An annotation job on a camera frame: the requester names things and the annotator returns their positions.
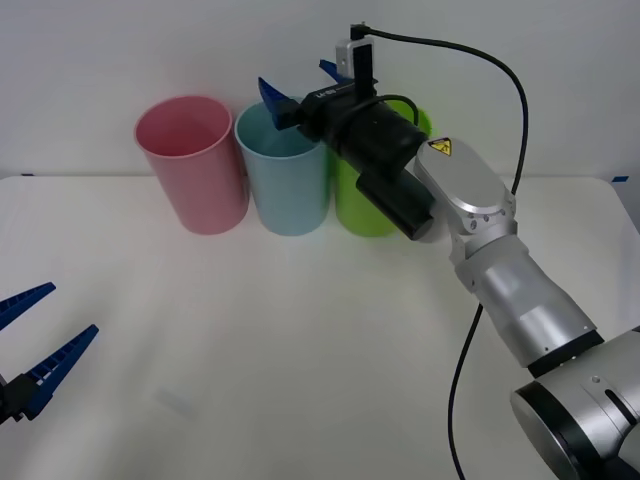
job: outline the white wall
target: white wall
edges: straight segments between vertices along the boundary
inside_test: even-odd
[[[528,173],[625,173],[640,163],[638,18],[637,0],[4,0],[0,174],[148,172],[132,142],[145,108],[196,92],[238,111],[258,75],[303,94],[360,20],[510,64],[531,103]],[[411,95],[439,131],[513,171],[519,104],[500,71],[385,40],[377,66],[382,92]]]
[[[526,172],[609,179],[640,166],[637,0],[380,0],[381,29],[483,49],[530,104]],[[520,104],[500,70],[464,53],[378,42],[385,91],[410,94],[442,132],[513,173]]]
[[[238,111],[259,75],[320,88],[352,17],[341,0],[3,0],[0,174],[149,172],[146,108],[194,92]]]

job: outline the black cable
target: black cable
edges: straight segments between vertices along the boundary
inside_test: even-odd
[[[511,81],[514,83],[516,89],[518,90],[518,95],[520,96],[520,102],[522,103],[522,141],[520,143],[520,155],[518,157],[518,166],[516,168],[516,174],[513,179],[513,184],[511,185],[511,193],[513,195],[516,194],[518,190],[518,186],[520,185],[520,178],[522,177],[522,170],[524,168],[524,157],[527,152],[527,141],[529,139],[529,104],[527,102],[527,96],[524,92],[524,88],[522,87],[522,83],[513,73],[505,63],[498,60],[497,58],[485,53],[476,48],[467,47],[465,45],[460,45],[458,43],[446,42],[443,40],[430,40],[426,38],[418,38],[418,37],[407,37],[404,35],[395,35],[392,33],[382,32],[380,30],[374,30],[369,28],[366,25],[354,25],[351,27],[352,31],[357,30],[365,35],[373,35],[376,37],[386,38],[389,40],[395,40],[397,42],[404,43],[415,43],[418,45],[429,45],[433,47],[442,47],[448,48],[451,50],[457,50],[459,52],[465,52],[469,55],[474,55],[476,57],[482,58],[490,63],[493,63],[496,67],[506,73]],[[462,367],[464,366],[464,362],[467,358],[467,354],[469,353],[469,348],[471,347],[471,342],[473,337],[478,329],[478,325],[480,323],[480,317],[482,316],[482,311],[484,308],[482,305],[478,305],[478,309],[476,310],[476,314],[473,317],[473,321],[471,322],[471,328],[469,329],[469,333],[467,334],[467,338],[464,341],[464,345],[462,347],[462,351],[460,352],[460,358],[458,359],[458,364],[456,365],[455,373],[453,374],[453,380],[451,381],[451,391],[449,392],[449,404],[447,409],[447,434],[449,437],[449,449],[451,450],[451,457],[453,458],[453,464],[456,467],[456,472],[458,473],[458,477],[460,480],[465,480],[464,472],[462,471],[462,466],[460,465],[460,459],[458,458],[458,451],[456,450],[456,444],[454,441],[453,435],[453,407],[456,399],[456,391],[458,389],[458,382],[460,381],[460,374],[462,373]]]
[[[333,137],[334,141],[330,141],[330,143],[336,144],[336,150],[340,153],[340,141],[343,137],[343,134],[349,124],[364,110],[377,105],[378,103],[386,102],[388,100],[397,100],[407,104],[411,110],[413,111],[413,124],[418,126],[420,122],[420,111],[418,110],[418,106],[408,97],[403,95],[381,95],[377,97],[372,97],[364,102],[358,103],[353,106],[349,110],[347,110],[335,123],[335,128],[333,129]]]
[[[520,156],[518,158],[518,167],[516,168],[516,175],[513,180],[513,185],[511,186],[511,193],[515,195],[518,190],[518,186],[520,185],[520,177],[522,177],[522,169],[524,167],[524,156],[527,151],[527,141],[529,140],[529,103],[527,102],[527,95],[524,93],[524,88],[522,87],[522,83],[513,73],[504,62],[498,60],[497,58],[489,55],[488,53],[483,52],[482,50],[478,50],[477,48],[467,47],[466,45],[460,45],[458,43],[446,42],[444,40],[430,40],[428,38],[418,38],[418,37],[407,37],[405,35],[395,35],[393,33],[382,32],[380,30],[374,30],[366,25],[354,25],[351,27],[352,30],[358,30],[365,35],[373,35],[374,37],[386,38],[388,40],[395,40],[396,42],[403,43],[415,43],[418,45],[430,45],[432,47],[442,47],[448,48],[450,50],[457,50],[459,52],[468,53],[469,55],[473,55],[475,57],[482,58],[487,62],[493,63],[496,67],[506,73],[513,84],[518,90],[518,95],[520,96],[520,102],[522,103],[522,141],[520,143]]]

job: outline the light blue cup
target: light blue cup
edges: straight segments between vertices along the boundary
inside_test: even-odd
[[[325,145],[295,128],[276,130],[263,103],[240,114],[235,135],[264,226],[279,235],[304,235],[318,228],[329,210]]]

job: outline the black ring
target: black ring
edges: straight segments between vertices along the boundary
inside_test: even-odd
[[[602,469],[602,459],[589,437],[566,408],[538,382],[516,392],[536,412],[558,440],[581,479],[591,479]]]

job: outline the green cup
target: green cup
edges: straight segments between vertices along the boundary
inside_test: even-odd
[[[387,104],[407,120],[413,121],[413,111],[407,104],[396,100]],[[431,122],[422,110],[418,127],[428,136],[431,135]],[[336,215],[340,223],[361,237],[384,237],[395,232],[396,226],[356,188],[359,173],[335,152],[331,151],[330,155],[336,172]]]

